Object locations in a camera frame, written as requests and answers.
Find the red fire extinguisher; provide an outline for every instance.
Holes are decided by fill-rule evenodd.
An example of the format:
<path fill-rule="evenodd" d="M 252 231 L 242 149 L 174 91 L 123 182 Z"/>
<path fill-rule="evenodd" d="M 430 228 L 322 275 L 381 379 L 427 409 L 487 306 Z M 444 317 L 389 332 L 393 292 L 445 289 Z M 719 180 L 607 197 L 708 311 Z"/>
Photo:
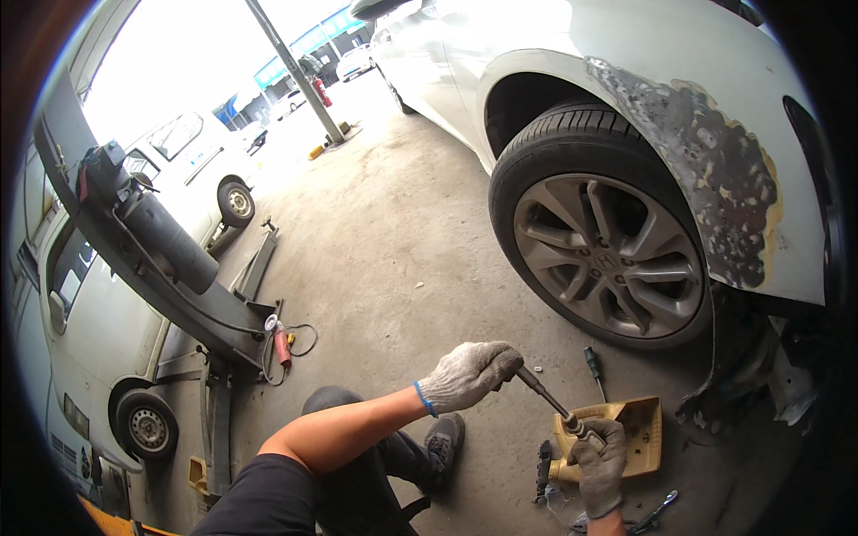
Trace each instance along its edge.
<path fill-rule="evenodd" d="M 316 93 L 318 93 L 319 99 L 324 103 L 325 108 L 330 108 L 330 106 L 334 103 L 330 101 L 328 94 L 324 92 L 324 84 L 320 79 L 316 79 L 313 81 L 313 87 L 316 89 Z"/>

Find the headlight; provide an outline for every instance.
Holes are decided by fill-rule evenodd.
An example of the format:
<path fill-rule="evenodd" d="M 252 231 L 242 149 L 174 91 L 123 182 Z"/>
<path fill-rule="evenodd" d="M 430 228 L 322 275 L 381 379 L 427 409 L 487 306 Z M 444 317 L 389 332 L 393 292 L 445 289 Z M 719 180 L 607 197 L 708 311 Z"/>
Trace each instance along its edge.
<path fill-rule="evenodd" d="M 77 433 L 81 434 L 81 437 L 89 441 L 89 419 L 75 406 L 68 393 L 63 398 L 63 415 L 65 415 L 65 419 L 69 421 L 71 427 Z"/>

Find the screwdriver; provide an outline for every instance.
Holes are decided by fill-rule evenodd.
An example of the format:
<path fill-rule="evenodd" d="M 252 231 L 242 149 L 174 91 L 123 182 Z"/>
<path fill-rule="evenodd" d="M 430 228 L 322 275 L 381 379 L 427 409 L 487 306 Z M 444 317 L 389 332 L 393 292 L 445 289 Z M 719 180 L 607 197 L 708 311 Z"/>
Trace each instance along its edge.
<path fill-rule="evenodd" d="M 543 386 L 540 381 L 536 379 L 536 376 L 530 373 L 530 370 L 527 370 L 524 366 L 522 366 L 520 369 L 516 370 L 516 376 L 521 378 L 525 385 L 533 389 L 538 395 L 544 398 L 548 402 L 548 404 L 550 404 L 551 407 L 553 407 L 557 411 L 557 413 L 560 414 L 560 417 L 563 419 L 563 423 L 567 430 L 575 434 L 579 440 L 586 441 L 593 445 L 593 448 L 599 454 L 599 456 L 601 456 L 602 453 L 605 452 L 605 448 L 607 447 L 605 440 L 599 437 L 599 435 L 596 434 L 594 431 L 589 430 L 586 427 L 584 421 L 578 420 L 578 418 L 575 416 L 575 413 L 567 412 L 566 409 L 559 402 L 557 402 L 557 399 L 551 396 L 551 393 L 549 393 L 545 389 L 545 386 Z"/>
<path fill-rule="evenodd" d="M 587 361 L 587 366 L 590 368 L 590 372 L 593 373 L 593 378 L 595 382 L 599 385 L 599 390 L 601 391 L 601 401 L 607 403 L 607 398 L 605 398 L 605 389 L 601 386 L 601 371 L 599 370 L 599 362 L 595 359 L 595 353 L 593 352 L 593 348 L 587 346 L 584 348 L 584 360 Z"/>

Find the ratchet wrench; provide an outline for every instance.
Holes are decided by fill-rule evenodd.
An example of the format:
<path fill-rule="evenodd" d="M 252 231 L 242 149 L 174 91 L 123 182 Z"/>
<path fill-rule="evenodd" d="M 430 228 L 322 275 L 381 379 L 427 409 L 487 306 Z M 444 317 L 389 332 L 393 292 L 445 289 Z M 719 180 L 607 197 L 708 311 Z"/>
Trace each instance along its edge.
<path fill-rule="evenodd" d="M 680 493 L 676 490 L 668 493 L 667 497 L 664 497 L 664 502 L 661 503 L 658 508 L 653 510 L 652 514 L 644 517 L 637 525 L 628 529 L 627 533 L 629 534 L 642 534 L 647 532 L 648 530 L 653 530 L 658 528 L 658 515 L 664 510 Z"/>

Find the person's hand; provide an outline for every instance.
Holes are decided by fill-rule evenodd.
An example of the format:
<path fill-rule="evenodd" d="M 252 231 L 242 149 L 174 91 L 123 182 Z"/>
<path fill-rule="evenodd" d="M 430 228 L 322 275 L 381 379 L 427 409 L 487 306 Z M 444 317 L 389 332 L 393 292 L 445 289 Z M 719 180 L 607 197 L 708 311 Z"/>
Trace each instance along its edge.
<path fill-rule="evenodd" d="M 597 519 L 623 501 L 619 482 L 625 469 L 625 433 L 623 425 L 610 419 L 588 419 L 584 423 L 605 440 L 605 451 L 599 456 L 593 445 L 575 441 L 572 453 L 581 467 L 581 495 L 587 517 Z"/>
<path fill-rule="evenodd" d="M 437 417 L 473 406 L 501 382 L 510 381 L 523 364 L 522 354 L 505 342 L 463 342 L 415 385 Z"/>

